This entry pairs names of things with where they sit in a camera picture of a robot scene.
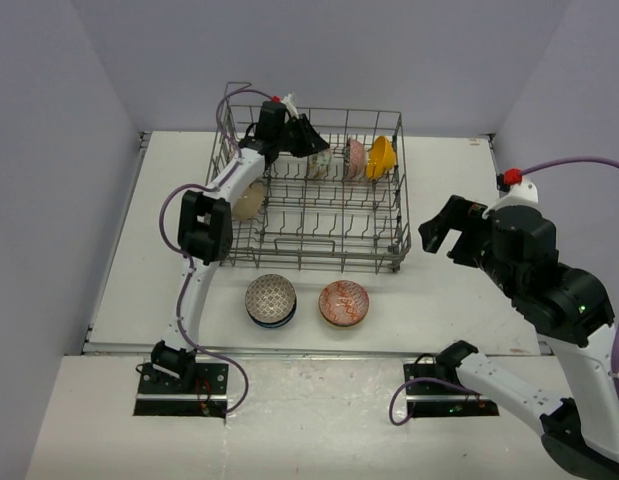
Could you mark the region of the white green floral bowl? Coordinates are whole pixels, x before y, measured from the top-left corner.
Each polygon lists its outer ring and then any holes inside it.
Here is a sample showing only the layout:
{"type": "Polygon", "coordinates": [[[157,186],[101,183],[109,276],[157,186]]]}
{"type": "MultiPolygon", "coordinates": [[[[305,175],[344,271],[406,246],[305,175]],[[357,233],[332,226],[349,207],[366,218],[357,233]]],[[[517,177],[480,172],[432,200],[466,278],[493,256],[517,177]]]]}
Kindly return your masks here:
{"type": "Polygon", "coordinates": [[[333,159],[331,149],[325,149],[309,156],[307,177],[320,179],[327,176],[333,159]]]}

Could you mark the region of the pink patterned bowl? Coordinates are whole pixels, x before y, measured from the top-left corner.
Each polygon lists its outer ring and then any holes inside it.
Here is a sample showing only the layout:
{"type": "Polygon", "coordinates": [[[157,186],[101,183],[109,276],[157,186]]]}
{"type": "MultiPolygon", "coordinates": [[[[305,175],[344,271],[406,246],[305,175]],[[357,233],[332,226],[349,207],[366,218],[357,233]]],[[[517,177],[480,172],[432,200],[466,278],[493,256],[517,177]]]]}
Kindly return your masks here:
{"type": "Polygon", "coordinates": [[[366,150],[361,142],[349,138],[343,148],[344,175],[353,179],[362,174],[366,166],[366,150]]]}

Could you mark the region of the beige front bowl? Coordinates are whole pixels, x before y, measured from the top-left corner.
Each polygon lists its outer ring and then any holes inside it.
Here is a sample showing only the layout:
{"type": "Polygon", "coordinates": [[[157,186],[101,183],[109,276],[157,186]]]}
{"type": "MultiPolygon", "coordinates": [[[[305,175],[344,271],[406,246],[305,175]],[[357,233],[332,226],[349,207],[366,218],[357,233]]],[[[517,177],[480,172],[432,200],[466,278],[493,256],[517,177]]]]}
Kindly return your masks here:
{"type": "Polygon", "coordinates": [[[237,221],[247,221],[260,210],[265,199],[265,188],[260,182],[254,182],[240,195],[232,207],[232,215],[237,221]]]}

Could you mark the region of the blue zigzag pattern bowl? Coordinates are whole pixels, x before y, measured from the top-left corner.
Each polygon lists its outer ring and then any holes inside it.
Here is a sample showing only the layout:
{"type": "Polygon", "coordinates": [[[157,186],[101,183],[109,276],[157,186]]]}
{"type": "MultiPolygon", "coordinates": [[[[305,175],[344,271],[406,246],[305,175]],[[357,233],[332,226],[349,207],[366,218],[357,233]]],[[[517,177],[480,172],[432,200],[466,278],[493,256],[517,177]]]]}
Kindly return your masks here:
{"type": "Polygon", "coordinates": [[[367,290],[350,280],[338,280],[328,284],[318,297],[321,316],[335,323],[357,322],[367,316],[369,306],[367,290]]]}

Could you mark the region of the yellow teal flower bowl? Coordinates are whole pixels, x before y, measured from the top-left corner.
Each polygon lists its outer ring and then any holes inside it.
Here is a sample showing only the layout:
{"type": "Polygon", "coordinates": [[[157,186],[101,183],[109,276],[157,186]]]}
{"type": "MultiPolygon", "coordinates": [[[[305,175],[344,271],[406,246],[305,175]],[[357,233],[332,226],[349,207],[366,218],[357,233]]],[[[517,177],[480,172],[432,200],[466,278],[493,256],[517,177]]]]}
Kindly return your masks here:
{"type": "Polygon", "coordinates": [[[333,331],[343,331],[343,332],[355,332],[361,328],[362,325],[365,324],[365,318],[359,319],[357,322],[349,323],[349,324],[341,324],[332,322],[330,319],[322,316],[321,320],[333,331]]]}

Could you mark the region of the brown lattice pattern bowl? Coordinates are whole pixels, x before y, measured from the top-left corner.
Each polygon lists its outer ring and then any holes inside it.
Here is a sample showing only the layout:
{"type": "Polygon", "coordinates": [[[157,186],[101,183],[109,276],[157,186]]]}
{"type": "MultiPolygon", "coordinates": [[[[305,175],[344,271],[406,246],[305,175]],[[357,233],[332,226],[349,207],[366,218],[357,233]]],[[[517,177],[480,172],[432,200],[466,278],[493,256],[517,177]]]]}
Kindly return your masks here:
{"type": "Polygon", "coordinates": [[[283,319],[294,311],[296,293],[292,283],[278,274],[256,278],[245,292],[248,315],[265,322],[283,319]]]}

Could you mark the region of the blue white floral bowl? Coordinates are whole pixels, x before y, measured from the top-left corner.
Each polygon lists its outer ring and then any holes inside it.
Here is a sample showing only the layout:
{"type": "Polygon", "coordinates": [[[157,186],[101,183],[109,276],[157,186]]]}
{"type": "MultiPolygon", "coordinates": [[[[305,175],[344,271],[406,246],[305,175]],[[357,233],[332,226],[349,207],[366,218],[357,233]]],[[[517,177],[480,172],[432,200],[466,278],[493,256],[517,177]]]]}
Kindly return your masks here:
{"type": "Polygon", "coordinates": [[[285,316],[283,319],[275,321],[275,322],[261,321],[251,315],[250,315],[250,319],[259,327],[266,328],[266,329],[277,329],[277,328],[283,327],[286,324],[288,324],[293,319],[294,315],[295,313],[291,312],[290,314],[285,316]]]}

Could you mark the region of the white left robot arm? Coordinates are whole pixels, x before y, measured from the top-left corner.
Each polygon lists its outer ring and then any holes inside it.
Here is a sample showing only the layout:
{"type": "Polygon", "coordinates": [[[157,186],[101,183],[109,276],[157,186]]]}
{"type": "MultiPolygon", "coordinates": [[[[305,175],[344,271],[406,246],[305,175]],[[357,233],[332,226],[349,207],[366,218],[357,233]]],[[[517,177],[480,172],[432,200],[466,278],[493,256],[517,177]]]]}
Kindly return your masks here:
{"type": "Polygon", "coordinates": [[[151,352],[151,366],[172,391],[184,393],[197,379],[199,325],[213,277],[233,243],[232,208],[282,153],[308,157],[329,147],[299,112],[292,95],[270,97],[235,147],[233,158],[207,185],[185,184],[165,199],[159,231],[184,261],[174,314],[151,352]]]}

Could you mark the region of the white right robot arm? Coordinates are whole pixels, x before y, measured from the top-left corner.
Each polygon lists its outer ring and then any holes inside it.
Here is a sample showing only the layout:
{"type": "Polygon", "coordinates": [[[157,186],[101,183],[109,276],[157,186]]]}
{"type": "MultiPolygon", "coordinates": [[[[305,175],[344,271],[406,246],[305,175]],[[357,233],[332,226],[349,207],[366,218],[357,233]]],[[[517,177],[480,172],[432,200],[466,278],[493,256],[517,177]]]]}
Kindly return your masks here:
{"type": "Polygon", "coordinates": [[[449,258],[483,271],[501,290],[550,346],[571,394],[535,388],[465,341],[437,355],[437,385],[495,402],[533,430],[567,473],[619,479],[619,364],[611,353],[616,325],[602,282],[560,262],[556,227],[533,207],[506,206],[490,213],[453,195],[419,226],[424,251],[437,252],[451,230],[460,236],[449,258]]]}

